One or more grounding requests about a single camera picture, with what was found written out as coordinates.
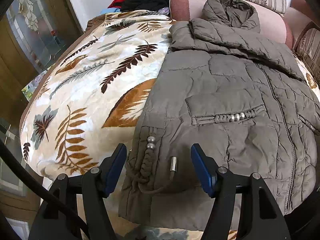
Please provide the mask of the cream leaf-print fleece blanket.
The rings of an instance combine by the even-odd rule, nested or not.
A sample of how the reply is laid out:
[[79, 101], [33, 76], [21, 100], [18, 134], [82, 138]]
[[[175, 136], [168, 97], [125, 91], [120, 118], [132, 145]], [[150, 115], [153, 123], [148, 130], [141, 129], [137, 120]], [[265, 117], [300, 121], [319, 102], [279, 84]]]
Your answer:
[[84, 174], [136, 123], [171, 43], [175, 20], [158, 12], [112, 12], [87, 30], [45, 74], [20, 123], [25, 161], [38, 175]]

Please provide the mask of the grey-brown quilted hooded jacket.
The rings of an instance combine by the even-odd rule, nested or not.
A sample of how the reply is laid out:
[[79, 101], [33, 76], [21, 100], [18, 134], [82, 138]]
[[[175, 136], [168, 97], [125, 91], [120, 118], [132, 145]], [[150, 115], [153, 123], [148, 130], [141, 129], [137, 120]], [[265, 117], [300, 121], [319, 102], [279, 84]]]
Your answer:
[[235, 174], [261, 174], [284, 215], [315, 188], [319, 100], [288, 46], [261, 35], [246, 5], [207, 0], [204, 18], [170, 28], [136, 124], [120, 217], [203, 230], [213, 200], [191, 162], [195, 143]]

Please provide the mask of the pink bolster pillow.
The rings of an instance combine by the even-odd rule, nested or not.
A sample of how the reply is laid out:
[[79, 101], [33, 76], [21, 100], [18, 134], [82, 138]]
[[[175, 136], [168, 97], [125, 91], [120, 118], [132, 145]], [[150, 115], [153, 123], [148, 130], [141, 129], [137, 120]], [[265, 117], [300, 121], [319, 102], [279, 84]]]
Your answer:
[[[207, 0], [170, 0], [171, 17], [177, 21], [189, 21], [193, 18], [204, 18], [202, 12]], [[283, 43], [290, 49], [293, 47], [293, 34], [284, 16], [253, 2], [240, 0], [246, 3], [247, 15], [255, 11], [260, 23], [260, 34], [264, 37]]]

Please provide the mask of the striped floral cushion right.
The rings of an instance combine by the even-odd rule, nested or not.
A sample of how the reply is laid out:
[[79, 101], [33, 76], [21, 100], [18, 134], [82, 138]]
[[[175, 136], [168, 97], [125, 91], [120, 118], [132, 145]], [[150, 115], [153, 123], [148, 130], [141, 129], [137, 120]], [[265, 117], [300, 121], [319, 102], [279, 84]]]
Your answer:
[[316, 24], [310, 22], [306, 25], [297, 39], [294, 52], [319, 85], [319, 27]]

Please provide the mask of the wooden glass door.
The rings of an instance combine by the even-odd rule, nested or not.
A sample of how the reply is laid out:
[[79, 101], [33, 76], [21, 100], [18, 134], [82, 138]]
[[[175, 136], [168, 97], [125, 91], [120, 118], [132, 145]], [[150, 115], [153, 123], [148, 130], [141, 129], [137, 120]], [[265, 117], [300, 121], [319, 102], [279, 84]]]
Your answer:
[[1, 17], [1, 141], [28, 171], [19, 124], [29, 101], [22, 90], [39, 81], [82, 35], [71, 0], [12, 0]]

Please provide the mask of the pile of dark clothes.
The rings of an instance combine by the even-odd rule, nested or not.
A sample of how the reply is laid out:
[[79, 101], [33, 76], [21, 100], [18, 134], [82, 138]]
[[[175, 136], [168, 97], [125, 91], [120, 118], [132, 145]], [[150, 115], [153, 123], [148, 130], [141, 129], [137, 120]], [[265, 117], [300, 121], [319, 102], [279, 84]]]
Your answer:
[[159, 12], [169, 7], [169, 0], [113, 0], [108, 8], [103, 9], [100, 14], [110, 12], [129, 12], [135, 10], [149, 10]]

